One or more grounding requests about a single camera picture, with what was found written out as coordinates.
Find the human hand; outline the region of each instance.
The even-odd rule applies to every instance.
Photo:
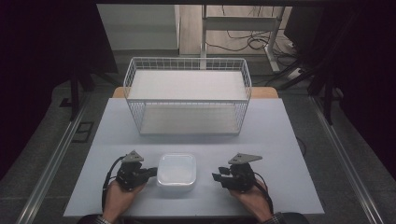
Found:
[[[105,210],[102,217],[110,223],[115,223],[117,218],[131,206],[137,193],[145,186],[146,184],[143,184],[128,191],[123,189],[119,182],[113,180],[107,188]]]
[[[260,180],[257,180],[257,183],[268,191],[268,188]],[[229,189],[229,191],[259,222],[264,222],[273,217],[268,202],[256,186],[246,192],[235,189]]]

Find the white bowl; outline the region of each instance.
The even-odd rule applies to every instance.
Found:
[[[189,191],[196,180],[196,161],[191,154],[169,153],[161,156],[157,184],[168,191]]]

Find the white wire basket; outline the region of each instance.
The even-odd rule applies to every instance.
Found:
[[[132,58],[124,95],[140,134],[234,134],[251,94],[244,59]]]

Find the white table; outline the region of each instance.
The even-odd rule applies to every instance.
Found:
[[[211,173],[237,152],[261,155],[251,163],[269,187],[275,212],[324,213],[281,99],[252,99],[238,136],[140,136],[125,99],[109,99],[91,150],[82,168],[66,217],[102,212],[102,186],[111,164],[135,149],[145,158],[144,168],[158,166],[168,152],[195,156],[194,189],[182,194],[161,190],[156,178],[148,181],[125,216],[240,217],[248,213],[215,182]]]

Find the metal rail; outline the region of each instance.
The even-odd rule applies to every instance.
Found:
[[[28,224],[34,221],[35,215],[37,214],[38,209],[40,208],[41,203],[43,202],[44,197],[50,188],[53,177],[55,177],[56,172],[61,165],[64,154],[78,128],[78,124],[81,121],[90,98],[91,94],[89,92],[85,92],[82,97],[80,110],[78,111],[75,119],[70,121],[69,125],[67,126],[64,136],[62,137],[55,151],[52,153],[46,168],[38,179],[35,188],[33,189],[27,203],[23,207],[16,223]]]
[[[310,96],[310,99],[316,108],[319,120],[323,125],[326,134],[332,142],[332,147],[334,148],[334,151],[344,171],[346,172],[346,176],[349,179],[350,185],[355,190],[355,193],[361,203],[364,213],[366,214],[370,223],[384,223],[369,190],[365,187],[364,183],[361,180],[361,177],[353,166],[352,161],[348,157],[347,152],[337,135],[337,132],[335,131],[334,127],[329,125],[327,123],[327,120],[324,118],[322,113],[322,106],[318,101],[318,98]]]

